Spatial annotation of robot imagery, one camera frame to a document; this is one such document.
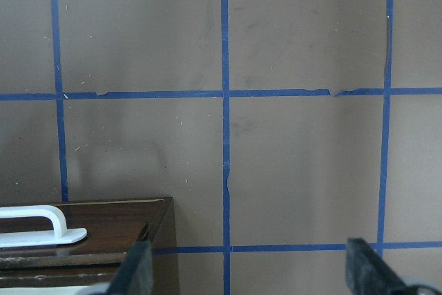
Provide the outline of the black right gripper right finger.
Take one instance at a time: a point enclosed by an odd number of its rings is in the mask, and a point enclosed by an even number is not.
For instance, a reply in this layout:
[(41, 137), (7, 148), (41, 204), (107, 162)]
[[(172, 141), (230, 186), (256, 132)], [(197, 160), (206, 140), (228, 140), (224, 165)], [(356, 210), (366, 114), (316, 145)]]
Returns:
[(352, 294), (414, 294), (362, 238), (347, 240), (345, 280)]

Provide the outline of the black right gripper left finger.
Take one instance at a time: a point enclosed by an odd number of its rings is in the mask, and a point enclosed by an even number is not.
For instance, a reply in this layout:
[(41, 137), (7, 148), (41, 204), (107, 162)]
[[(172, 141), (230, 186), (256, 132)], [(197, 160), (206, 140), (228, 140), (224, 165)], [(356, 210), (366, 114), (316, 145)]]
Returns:
[(153, 259), (149, 241), (136, 241), (110, 282), (107, 294), (151, 294)]

